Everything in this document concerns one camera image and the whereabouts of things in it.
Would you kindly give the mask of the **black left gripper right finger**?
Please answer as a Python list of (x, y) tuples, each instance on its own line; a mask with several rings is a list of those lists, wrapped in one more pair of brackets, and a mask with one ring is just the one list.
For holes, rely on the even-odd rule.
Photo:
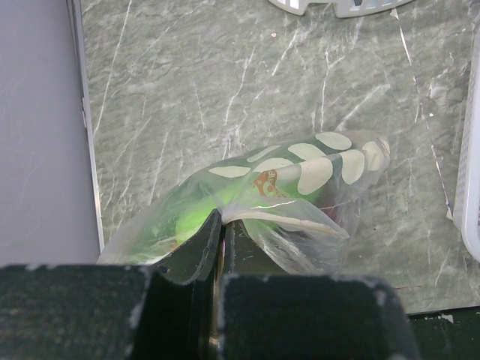
[(226, 226), (217, 310), (219, 359), (419, 359), (408, 317), (382, 278), (242, 274), (238, 246), (250, 238)]

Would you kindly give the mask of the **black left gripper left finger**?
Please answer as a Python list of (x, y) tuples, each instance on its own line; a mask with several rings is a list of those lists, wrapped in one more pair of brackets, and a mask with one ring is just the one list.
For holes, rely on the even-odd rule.
[(213, 359), (221, 216), (154, 265), (1, 268), (3, 359)]

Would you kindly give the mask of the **green fake pepper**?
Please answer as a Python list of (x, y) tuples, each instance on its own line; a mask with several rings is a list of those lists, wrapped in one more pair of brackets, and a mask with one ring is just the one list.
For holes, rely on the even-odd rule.
[(234, 204), (257, 207), (265, 204), (265, 197), (301, 199), (297, 185), (296, 180), (279, 180), (271, 170), (243, 166), (196, 172), (154, 204), (140, 238), (154, 247), (166, 243), (174, 248), (193, 236), (213, 210), (222, 212)]

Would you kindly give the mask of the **polka dot zip top bag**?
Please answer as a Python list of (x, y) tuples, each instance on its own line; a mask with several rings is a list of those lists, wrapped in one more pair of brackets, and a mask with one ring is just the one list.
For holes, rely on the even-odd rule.
[(121, 226), (101, 264), (151, 265), (189, 242), (218, 211), (291, 274), (337, 269), (362, 197), (390, 161), (371, 130), (326, 131), (256, 148), (200, 169)]

